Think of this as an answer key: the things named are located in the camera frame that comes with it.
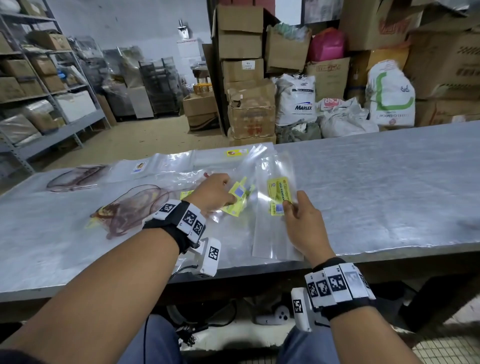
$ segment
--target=person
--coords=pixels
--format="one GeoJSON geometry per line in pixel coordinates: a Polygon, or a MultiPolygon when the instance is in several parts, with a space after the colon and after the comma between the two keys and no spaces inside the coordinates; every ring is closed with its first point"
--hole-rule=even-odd
{"type": "MultiPolygon", "coordinates": [[[[213,174],[186,199],[203,214],[234,203],[225,189],[228,180],[227,174],[213,174]]],[[[297,197],[297,206],[284,202],[288,236],[315,267],[335,253],[321,212],[305,192],[297,197]]],[[[160,316],[149,317],[178,256],[178,245],[163,229],[141,230],[72,279],[5,340],[0,363],[183,363],[173,327],[160,316]]],[[[351,310],[330,324],[331,330],[313,333],[294,328],[277,361],[420,363],[373,307],[351,310]]]]}

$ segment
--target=pink plastic bag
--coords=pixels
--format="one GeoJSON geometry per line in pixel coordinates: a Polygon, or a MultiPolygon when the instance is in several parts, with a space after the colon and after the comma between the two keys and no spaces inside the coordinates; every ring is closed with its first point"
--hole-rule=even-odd
{"type": "Polygon", "coordinates": [[[328,28],[313,37],[308,48],[308,61],[321,62],[343,58],[345,34],[338,29],[328,28]]]}

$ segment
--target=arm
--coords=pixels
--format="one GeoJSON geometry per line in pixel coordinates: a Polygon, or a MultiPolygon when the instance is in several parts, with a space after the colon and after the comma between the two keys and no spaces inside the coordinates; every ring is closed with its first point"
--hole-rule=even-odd
{"type": "MultiPolygon", "coordinates": [[[[304,191],[298,191],[298,206],[284,202],[290,241],[312,267],[336,256],[325,230],[322,214],[304,191]]],[[[391,326],[373,307],[361,307],[330,322],[335,347],[342,364],[421,364],[391,326]]]]}
{"type": "MultiPolygon", "coordinates": [[[[235,201],[226,174],[206,179],[188,201],[202,212],[235,201]]],[[[48,364],[116,363],[157,303],[179,255],[162,229],[146,229],[112,249],[52,298],[2,349],[48,364]]]]}

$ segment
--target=dark sleeve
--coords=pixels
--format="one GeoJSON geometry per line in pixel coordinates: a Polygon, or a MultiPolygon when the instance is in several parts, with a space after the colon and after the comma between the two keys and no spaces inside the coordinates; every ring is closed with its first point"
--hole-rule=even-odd
{"type": "Polygon", "coordinates": [[[45,364],[18,350],[0,350],[0,364],[45,364]]]}

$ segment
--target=person's left hand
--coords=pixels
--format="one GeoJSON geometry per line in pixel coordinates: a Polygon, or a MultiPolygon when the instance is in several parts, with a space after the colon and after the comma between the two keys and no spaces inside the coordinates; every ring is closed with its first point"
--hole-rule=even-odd
{"type": "Polygon", "coordinates": [[[183,200],[197,206],[204,215],[225,205],[234,204],[237,198],[225,189],[229,180],[226,173],[214,173],[183,200]]]}

